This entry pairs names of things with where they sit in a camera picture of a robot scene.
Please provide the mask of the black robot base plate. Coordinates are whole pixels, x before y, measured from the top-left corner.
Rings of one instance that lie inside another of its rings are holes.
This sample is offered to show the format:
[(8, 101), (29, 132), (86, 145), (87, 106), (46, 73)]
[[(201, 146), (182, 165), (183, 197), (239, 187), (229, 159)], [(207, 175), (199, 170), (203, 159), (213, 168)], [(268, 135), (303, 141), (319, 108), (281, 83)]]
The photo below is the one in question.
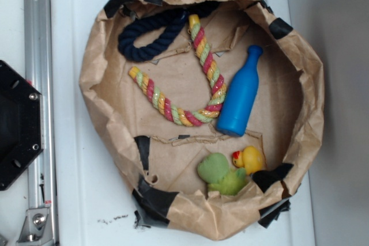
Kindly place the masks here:
[(42, 95), (1, 61), (1, 191), (42, 152)]

